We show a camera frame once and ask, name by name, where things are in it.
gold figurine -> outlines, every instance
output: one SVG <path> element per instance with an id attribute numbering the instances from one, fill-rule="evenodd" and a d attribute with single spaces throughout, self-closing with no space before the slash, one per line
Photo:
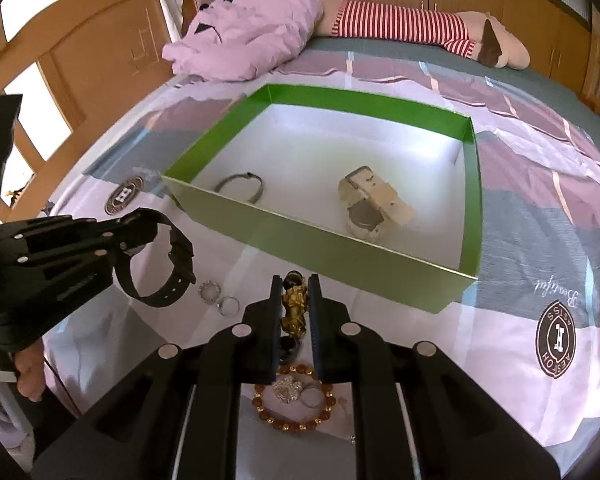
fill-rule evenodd
<path id="1" fill-rule="evenodd" d="M 306 281 L 297 270 L 292 270 L 286 276 L 283 285 L 286 292 L 282 297 L 285 307 L 282 330 L 295 339 L 303 338 L 306 334 L 304 313 L 308 310 Z"/>

folded pink cloth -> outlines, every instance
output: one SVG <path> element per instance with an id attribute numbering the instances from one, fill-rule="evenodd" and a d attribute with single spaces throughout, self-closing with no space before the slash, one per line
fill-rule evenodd
<path id="1" fill-rule="evenodd" d="M 321 16 L 320 0 L 215 0 L 162 57 L 174 74 L 246 81 L 298 56 Z M 195 34 L 201 24 L 211 28 Z"/>

human hand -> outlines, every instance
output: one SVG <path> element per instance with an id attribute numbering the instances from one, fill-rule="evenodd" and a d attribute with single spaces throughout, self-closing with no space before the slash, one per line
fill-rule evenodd
<path id="1" fill-rule="evenodd" d="M 42 339 L 14 356 L 13 365 L 19 371 L 18 391 L 37 402 L 45 391 L 45 346 Z"/>

amber bead bracelet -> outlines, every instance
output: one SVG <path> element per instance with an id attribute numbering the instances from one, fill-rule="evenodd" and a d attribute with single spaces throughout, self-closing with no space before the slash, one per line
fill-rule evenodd
<path id="1" fill-rule="evenodd" d="M 318 427 L 318 424 L 321 424 L 325 420 L 329 420 L 331 418 L 331 410 L 338 402 L 333 396 L 333 385 L 324 384 L 322 381 L 319 381 L 315 370 L 309 368 L 307 365 L 282 365 L 278 369 L 278 375 L 287 374 L 308 375 L 317 381 L 318 384 L 320 384 L 320 389 L 324 393 L 324 409 L 320 413 L 320 416 L 310 418 L 305 422 L 288 422 L 286 420 L 276 418 L 264 407 L 264 403 L 262 401 L 262 393 L 266 388 L 264 384 L 254 385 L 255 394 L 251 403 L 256 407 L 256 410 L 258 410 L 258 416 L 260 417 L 260 420 L 270 424 L 274 430 L 290 431 L 291 433 L 297 433 L 298 431 L 305 430 L 315 430 L 315 428 Z"/>

black cable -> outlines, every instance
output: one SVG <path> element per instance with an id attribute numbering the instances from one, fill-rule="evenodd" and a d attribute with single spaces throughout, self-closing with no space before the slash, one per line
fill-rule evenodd
<path id="1" fill-rule="evenodd" d="M 74 402 L 74 398 L 69 393 L 69 390 L 67 390 L 66 386 L 64 386 L 64 383 L 62 382 L 62 379 L 60 378 L 60 374 L 58 374 L 58 372 L 56 371 L 56 369 L 52 367 L 51 363 L 48 360 L 46 360 L 46 356 L 45 356 L 45 364 L 49 367 L 49 370 L 51 370 L 52 374 L 55 375 L 56 379 L 60 383 L 60 386 L 62 387 L 62 389 L 66 393 L 66 396 L 69 398 L 69 401 L 71 402 L 71 404 L 74 407 L 75 411 L 78 412 L 81 415 L 82 412 L 80 411 L 80 409 L 78 408 L 78 406 Z"/>

